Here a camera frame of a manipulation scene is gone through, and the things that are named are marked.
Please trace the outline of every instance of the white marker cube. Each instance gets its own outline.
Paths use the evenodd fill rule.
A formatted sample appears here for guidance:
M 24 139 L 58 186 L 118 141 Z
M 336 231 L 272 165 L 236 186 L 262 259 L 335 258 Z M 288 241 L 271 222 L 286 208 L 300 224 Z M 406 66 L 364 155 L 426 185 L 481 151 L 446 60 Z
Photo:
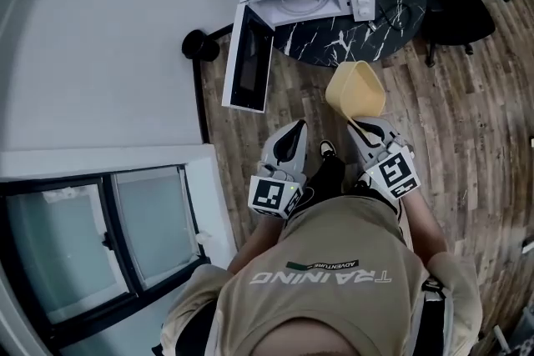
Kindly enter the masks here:
M 421 185 L 407 146 L 397 153 L 390 154 L 366 172 L 381 190 L 394 199 L 408 194 Z
M 302 187 L 298 183 L 250 177 L 249 208 L 257 213 L 287 219 L 301 196 Z

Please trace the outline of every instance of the beige t-shirt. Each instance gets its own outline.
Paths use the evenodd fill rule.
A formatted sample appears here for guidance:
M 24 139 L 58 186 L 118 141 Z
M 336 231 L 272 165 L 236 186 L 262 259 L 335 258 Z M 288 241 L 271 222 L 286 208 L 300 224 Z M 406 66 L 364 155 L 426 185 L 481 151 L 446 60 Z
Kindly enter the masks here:
M 269 331 L 292 318 L 326 323 L 362 356 L 402 355 L 430 272 L 454 300 L 451 354 L 467 355 L 482 314 L 474 266 L 439 253 L 427 269 L 406 247 L 385 204 L 330 199 L 292 219 L 278 244 L 237 275 L 199 267 L 165 321 L 164 354 L 174 356 L 187 322 L 219 295 L 212 332 L 214 353 L 222 356 L 249 356 Z

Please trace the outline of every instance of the black pants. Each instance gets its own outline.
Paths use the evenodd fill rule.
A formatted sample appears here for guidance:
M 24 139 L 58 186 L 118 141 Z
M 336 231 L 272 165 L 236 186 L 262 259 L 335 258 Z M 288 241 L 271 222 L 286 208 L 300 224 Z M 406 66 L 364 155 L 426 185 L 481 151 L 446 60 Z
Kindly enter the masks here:
M 319 171 L 306 184 L 304 194 L 291 213 L 290 218 L 319 202 L 343 196 L 341 184 L 344 177 L 345 163 L 337 156 L 326 158 Z M 395 215 L 398 214 L 396 208 L 380 192 L 373 188 L 368 188 L 364 183 L 356 184 L 348 193 L 345 193 L 345 196 L 360 196 L 380 200 L 389 206 Z

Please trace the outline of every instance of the window handle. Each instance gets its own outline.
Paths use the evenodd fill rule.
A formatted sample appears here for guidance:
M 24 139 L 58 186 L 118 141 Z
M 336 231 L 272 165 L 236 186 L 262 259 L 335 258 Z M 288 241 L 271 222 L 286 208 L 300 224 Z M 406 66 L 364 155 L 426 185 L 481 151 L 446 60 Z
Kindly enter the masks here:
M 113 251 L 113 244 L 111 243 L 111 239 L 109 238 L 108 232 L 103 234 L 102 245 L 105 246 L 110 251 Z

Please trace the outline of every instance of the open microwave door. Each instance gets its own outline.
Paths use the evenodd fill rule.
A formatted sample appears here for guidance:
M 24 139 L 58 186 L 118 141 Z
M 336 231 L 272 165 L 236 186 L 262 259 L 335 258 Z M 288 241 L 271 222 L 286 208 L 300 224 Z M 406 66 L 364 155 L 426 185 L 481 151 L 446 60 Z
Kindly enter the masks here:
M 235 13 L 224 76 L 223 106 L 262 113 L 275 28 L 258 14 L 258 8 L 254 9 L 247 3 L 240 3 Z

